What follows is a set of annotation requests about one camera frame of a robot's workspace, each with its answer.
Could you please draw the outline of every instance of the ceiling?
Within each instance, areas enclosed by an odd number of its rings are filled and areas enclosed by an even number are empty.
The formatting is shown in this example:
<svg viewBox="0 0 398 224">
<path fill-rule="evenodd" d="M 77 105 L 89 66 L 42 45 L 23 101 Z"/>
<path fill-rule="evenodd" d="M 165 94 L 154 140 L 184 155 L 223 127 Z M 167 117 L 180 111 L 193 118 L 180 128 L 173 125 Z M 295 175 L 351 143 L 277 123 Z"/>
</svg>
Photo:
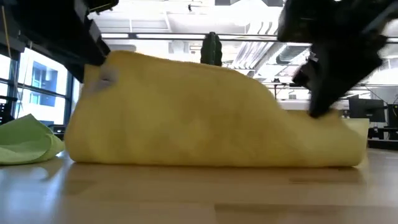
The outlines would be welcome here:
<svg viewBox="0 0 398 224">
<path fill-rule="evenodd" d="M 119 0 L 112 11 L 90 15 L 102 32 L 150 32 L 197 34 L 269 34 L 277 31 L 282 0 L 238 0 L 220 6 L 221 0 Z M 398 21 L 384 34 L 398 37 Z M 172 60 L 200 61 L 200 41 L 107 40 L 112 50 L 132 50 Z M 308 45 L 272 42 L 223 42 L 223 63 L 229 68 L 269 83 L 278 78 L 291 82 L 292 75 L 305 63 Z M 398 45 L 380 51 L 382 57 L 398 57 Z"/>
</svg>

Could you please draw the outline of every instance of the desk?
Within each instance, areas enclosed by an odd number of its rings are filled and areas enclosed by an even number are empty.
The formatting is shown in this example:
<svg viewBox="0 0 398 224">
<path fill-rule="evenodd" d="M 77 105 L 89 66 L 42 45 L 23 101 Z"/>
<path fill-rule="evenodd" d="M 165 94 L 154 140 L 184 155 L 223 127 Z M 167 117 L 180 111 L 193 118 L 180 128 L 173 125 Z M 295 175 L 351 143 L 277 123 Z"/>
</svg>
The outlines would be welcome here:
<svg viewBox="0 0 398 224">
<path fill-rule="evenodd" d="M 1 224 L 395 224 L 398 154 L 357 169 L 0 167 Z"/>
<path fill-rule="evenodd" d="M 384 139 L 384 133 L 389 133 L 389 139 Z M 398 150 L 398 140 L 393 138 L 398 128 L 369 128 L 368 147 L 375 149 Z"/>
</svg>

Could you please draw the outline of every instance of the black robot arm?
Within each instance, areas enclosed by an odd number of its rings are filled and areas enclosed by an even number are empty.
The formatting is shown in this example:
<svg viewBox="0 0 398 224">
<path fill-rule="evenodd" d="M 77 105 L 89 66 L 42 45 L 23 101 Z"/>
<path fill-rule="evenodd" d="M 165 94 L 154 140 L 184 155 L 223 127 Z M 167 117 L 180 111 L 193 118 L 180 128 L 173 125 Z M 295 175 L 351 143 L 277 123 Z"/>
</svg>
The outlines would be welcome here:
<svg viewBox="0 0 398 224">
<path fill-rule="evenodd" d="M 311 43 L 306 64 L 293 82 L 311 90 L 310 116 L 317 118 L 374 69 L 387 43 L 381 35 L 397 18 L 397 0 L 287 0 L 278 40 Z"/>
<path fill-rule="evenodd" d="M 63 64 L 80 82 L 84 64 L 101 65 L 109 47 L 103 42 L 91 12 L 111 9 L 118 0 L 2 0 L 9 39 L 28 45 L 28 40 Z"/>
</svg>

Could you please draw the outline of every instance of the office room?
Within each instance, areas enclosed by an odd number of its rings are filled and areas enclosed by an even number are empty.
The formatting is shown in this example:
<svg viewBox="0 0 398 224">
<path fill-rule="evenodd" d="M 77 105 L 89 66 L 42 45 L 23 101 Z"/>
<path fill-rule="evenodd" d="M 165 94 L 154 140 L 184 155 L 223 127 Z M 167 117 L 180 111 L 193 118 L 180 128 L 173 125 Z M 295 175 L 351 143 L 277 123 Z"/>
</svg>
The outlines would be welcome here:
<svg viewBox="0 0 398 224">
<path fill-rule="evenodd" d="M 397 223 L 398 1 L 1 7 L 0 224 Z"/>
</svg>

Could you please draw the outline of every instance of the fluorescent light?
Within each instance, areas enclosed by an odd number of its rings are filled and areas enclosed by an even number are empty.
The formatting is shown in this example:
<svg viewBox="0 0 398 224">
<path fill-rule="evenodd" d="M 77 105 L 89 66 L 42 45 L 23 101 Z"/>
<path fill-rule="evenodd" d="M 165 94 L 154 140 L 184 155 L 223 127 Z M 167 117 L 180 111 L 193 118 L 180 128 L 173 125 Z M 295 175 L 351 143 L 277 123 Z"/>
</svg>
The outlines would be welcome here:
<svg viewBox="0 0 398 224">
<path fill-rule="evenodd" d="M 388 38 L 387 43 L 388 44 L 396 44 L 396 43 L 398 43 L 398 38 L 397 37 L 390 37 L 390 38 Z"/>
<path fill-rule="evenodd" d="M 101 34 L 102 38 L 129 38 L 129 34 Z"/>
<path fill-rule="evenodd" d="M 383 59 L 395 59 L 395 58 L 398 58 L 398 55 L 387 55 L 383 57 Z"/>
<path fill-rule="evenodd" d="M 137 34 L 138 39 L 183 39 L 183 40 L 203 40 L 205 35 L 201 34 Z"/>
<path fill-rule="evenodd" d="M 220 40 L 243 40 L 243 41 L 276 41 L 274 35 L 219 35 Z"/>
<path fill-rule="evenodd" d="M 288 46 L 296 46 L 296 47 L 309 47 L 311 44 L 307 43 L 286 43 Z"/>
<path fill-rule="evenodd" d="M 200 50 L 201 46 L 189 46 L 189 50 Z"/>
<path fill-rule="evenodd" d="M 196 1 L 196 0 L 168 0 L 168 1 L 179 1 L 179 2 L 187 2 L 187 3 L 191 3 L 191 2 L 196 2 L 196 3 L 201 3 L 201 1 Z"/>
</svg>

